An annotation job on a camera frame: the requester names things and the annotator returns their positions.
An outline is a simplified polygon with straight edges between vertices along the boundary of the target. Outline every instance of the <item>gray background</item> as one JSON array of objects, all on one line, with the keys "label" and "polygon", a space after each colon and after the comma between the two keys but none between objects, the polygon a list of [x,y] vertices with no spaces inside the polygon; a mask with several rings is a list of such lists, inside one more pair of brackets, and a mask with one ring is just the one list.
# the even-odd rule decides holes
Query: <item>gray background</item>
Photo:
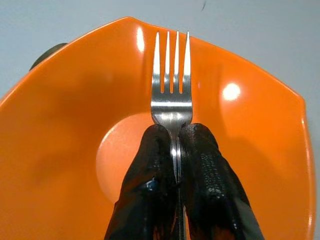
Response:
[{"label": "gray background", "polygon": [[320,176],[320,0],[1,0],[0,96],[50,47],[124,16],[189,30],[302,95]]}]

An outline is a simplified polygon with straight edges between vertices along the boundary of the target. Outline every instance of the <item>orange bowl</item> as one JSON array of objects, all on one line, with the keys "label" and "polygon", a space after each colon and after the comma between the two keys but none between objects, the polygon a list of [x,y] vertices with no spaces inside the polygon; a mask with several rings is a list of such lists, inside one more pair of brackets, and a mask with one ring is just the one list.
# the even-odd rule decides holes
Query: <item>orange bowl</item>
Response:
[{"label": "orange bowl", "polygon": [[[103,239],[123,175],[152,124],[157,31],[164,72],[167,29],[126,17],[66,45],[2,99],[1,239]],[[231,52],[194,37],[190,44],[193,122],[216,136],[265,238],[312,240],[315,175],[304,100]]]}]

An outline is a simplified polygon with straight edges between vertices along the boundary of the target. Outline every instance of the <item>metal fork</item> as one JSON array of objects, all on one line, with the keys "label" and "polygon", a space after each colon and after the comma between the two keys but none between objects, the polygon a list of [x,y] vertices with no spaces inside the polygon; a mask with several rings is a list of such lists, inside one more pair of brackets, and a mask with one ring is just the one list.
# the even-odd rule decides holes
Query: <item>metal fork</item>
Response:
[{"label": "metal fork", "polygon": [[[179,91],[179,32],[176,32],[174,70],[173,70],[173,92],[170,92],[170,33],[167,32],[165,51],[165,73],[164,92],[161,92],[160,84],[160,51],[159,32],[155,37],[155,48],[152,72],[152,97],[151,116],[156,124],[164,126],[171,139],[171,157],[173,170],[177,183],[181,180],[181,150],[179,132],[182,126],[188,125],[192,120],[192,98],[191,98],[191,60],[190,60],[190,37],[186,33],[186,44],[184,54],[182,92]],[[176,239],[186,239],[185,210],[178,189],[178,202],[176,209]]]}]

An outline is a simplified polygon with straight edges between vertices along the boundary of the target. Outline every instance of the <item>fork handle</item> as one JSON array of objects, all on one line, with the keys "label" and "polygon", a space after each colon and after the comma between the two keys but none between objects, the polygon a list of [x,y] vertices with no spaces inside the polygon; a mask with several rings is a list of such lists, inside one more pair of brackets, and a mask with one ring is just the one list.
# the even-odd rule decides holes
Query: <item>fork handle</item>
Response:
[{"label": "fork handle", "polygon": [[[175,174],[175,180],[177,184],[181,181],[181,148],[180,140],[178,136],[172,136],[171,138],[171,157],[173,161],[173,170]],[[185,221],[185,208],[181,199],[180,188],[177,188],[177,205],[175,210],[175,239],[186,240],[186,221]]]}]

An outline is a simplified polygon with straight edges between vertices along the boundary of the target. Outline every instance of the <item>black glove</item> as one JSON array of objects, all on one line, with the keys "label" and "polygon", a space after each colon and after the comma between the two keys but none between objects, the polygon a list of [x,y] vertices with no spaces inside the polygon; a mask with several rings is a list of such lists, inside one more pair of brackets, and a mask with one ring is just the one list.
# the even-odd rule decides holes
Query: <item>black glove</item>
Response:
[{"label": "black glove", "polygon": [[149,127],[121,187],[105,240],[169,240],[175,219],[176,180],[170,137]]},{"label": "black glove", "polygon": [[237,175],[202,124],[180,132],[181,193],[192,240],[263,240]]}]

